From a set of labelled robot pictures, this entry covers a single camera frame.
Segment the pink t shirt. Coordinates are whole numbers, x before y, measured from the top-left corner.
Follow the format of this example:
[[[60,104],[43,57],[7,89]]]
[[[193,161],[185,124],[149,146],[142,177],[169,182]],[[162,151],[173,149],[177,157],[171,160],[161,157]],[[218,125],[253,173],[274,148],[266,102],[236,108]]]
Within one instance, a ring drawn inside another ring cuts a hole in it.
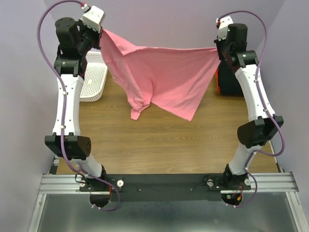
[[[131,119],[155,104],[191,121],[219,66],[217,49],[136,46],[103,30],[100,52],[112,78],[123,88]]]

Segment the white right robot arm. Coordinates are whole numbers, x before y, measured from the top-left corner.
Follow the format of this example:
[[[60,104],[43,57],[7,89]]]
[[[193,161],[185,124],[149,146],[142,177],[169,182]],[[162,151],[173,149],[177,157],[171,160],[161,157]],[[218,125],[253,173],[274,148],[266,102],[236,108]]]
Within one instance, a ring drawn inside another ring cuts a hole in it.
[[[240,84],[248,111],[248,122],[239,126],[239,145],[218,183],[234,189],[247,178],[247,168],[255,154],[271,140],[283,125],[282,116],[271,107],[258,68],[259,60],[253,50],[247,50],[245,24],[234,23],[231,17],[219,19],[215,43],[220,60],[225,60]]]

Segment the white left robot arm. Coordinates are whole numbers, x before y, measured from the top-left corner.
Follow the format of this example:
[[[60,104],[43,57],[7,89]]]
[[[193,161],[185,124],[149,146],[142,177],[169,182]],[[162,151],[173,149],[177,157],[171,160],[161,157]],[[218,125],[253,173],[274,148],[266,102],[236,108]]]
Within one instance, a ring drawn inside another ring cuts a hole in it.
[[[68,162],[75,172],[83,172],[97,191],[107,185],[106,170],[91,154],[91,140],[82,136],[79,126],[80,94],[87,67],[86,55],[98,48],[100,33],[89,29],[81,20],[64,17],[56,21],[59,41],[54,69],[60,76],[56,121],[45,145]]]

